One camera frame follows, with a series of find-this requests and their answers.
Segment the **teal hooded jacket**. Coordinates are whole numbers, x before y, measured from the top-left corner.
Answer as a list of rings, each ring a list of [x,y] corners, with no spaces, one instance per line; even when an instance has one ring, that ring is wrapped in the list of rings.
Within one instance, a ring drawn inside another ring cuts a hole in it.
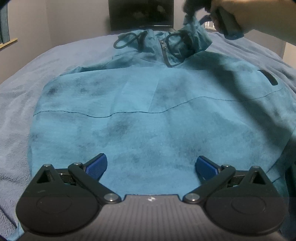
[[[99,183],[121,202],[63,236],[35,235],[18,221],[14,240],[295,239],[295,178],[288,173],[295,167],[295,95],[269,71],[210,52],[209,35],[198,23],[173,33],[125,33],[109,59],[45,85],[28,145],[32,178],[44,164],[65,169],[102,153],[107,169]],[[287,208],[280,229],[238,235],[183,202],[204,182],[199,156],[236,170],[262,168]]]

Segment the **black monitor screen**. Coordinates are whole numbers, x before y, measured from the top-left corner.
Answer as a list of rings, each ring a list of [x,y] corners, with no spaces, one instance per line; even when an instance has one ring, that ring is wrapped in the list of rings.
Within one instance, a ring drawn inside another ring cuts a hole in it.
[[[174,26],[174,1],[109,1],[108,8],[112,31]]]

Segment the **blue bed blanket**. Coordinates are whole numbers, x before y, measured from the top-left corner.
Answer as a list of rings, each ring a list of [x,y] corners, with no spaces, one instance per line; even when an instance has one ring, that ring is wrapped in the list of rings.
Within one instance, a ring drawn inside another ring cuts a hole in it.
[[[210,52],[245,60],[280,78],[295,95],[295,70],[273,51],[251,40],[229,41],[210,33]],[[60,45],[41,54],[1,84],[1,235],[14,240],[21,233],[15,215],[17,199],[30,177],[27,161],[29,128],[43,87],[76,67],[109,59],[117,35]]]

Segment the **wooden window sill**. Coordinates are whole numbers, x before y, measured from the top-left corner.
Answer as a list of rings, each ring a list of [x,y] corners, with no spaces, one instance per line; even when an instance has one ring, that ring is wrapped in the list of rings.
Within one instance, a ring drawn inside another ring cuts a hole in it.
[[[11,44],[13,44],[13,43],[15,43],[17,41],[18,41],[18,39],[17,38],[14,38],[14,39],[9,40],[6,43],[1,43],[0,44],[0,49],[6,48],[7,46],[9,46],[9,45],[11,45]]]

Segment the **teal window curtain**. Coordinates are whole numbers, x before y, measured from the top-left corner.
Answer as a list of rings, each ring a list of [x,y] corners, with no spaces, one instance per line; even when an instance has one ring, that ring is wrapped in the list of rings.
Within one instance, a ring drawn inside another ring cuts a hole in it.
[[[1,1],[1,44],[5,44],[10,41],[8,2],[8,0]]]

